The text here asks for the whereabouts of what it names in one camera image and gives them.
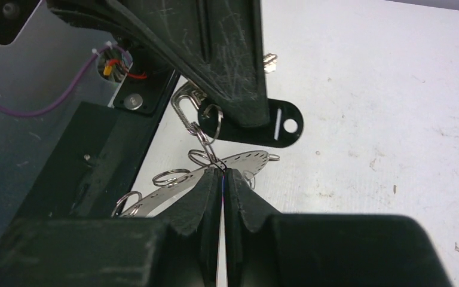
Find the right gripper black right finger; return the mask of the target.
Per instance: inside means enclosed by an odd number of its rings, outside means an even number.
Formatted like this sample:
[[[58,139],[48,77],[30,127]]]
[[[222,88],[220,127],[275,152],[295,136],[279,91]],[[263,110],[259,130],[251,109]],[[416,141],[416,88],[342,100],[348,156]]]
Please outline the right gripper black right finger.
[[[423,228],[400,215],[281,213],[224,173],[229,286],[449,286]]]

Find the large silver metal keyring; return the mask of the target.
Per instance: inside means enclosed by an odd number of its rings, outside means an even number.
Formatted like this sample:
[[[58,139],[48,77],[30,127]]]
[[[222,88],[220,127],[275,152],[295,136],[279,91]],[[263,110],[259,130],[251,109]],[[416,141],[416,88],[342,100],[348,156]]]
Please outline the large silver metal keyring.
[[[279,161],[280,156],[264,150],[247,151],[223,158],[219,166],[237,169],[253,188],[255,176],[270,161]],[[205,170],[215,167],[208,164],[196,170],[172,169],[153,178],[157,190],[143,196],[138,191],[130,191],[122,196],[111,213],[111,217],[145,217],[168,200],[179,197],[179,194],[192,188],[204,175]]]

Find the black tagged silver key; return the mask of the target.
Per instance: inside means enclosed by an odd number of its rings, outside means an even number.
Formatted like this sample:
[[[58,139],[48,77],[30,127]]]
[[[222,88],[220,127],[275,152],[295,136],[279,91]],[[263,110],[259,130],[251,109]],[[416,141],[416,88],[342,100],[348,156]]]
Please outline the black tagged silver key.
[[[296,143],[304,120],[297,106],[267,96],[265,68],[272,57],[261,50],[225,48],[211,61],[195,56],[170,62],[188,83],[172,106],[192,135],[275,148]]]

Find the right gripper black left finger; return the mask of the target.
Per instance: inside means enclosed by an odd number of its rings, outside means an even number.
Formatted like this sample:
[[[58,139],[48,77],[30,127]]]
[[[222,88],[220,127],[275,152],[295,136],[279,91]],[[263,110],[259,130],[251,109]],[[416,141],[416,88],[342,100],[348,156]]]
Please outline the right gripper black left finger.
[[[223,182],[206,170],[153,218],[17,220],[0,286],[215,286]]]

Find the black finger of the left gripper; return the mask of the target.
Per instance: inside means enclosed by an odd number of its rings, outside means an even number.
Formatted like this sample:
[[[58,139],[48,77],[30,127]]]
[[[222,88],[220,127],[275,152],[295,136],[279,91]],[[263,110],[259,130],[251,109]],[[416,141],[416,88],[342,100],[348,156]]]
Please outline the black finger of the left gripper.
[[[263,52],[259,1],[48,1],[47,7],[72,26],[144,45],[171,66],[175,57],[208,62],[225,48]]]

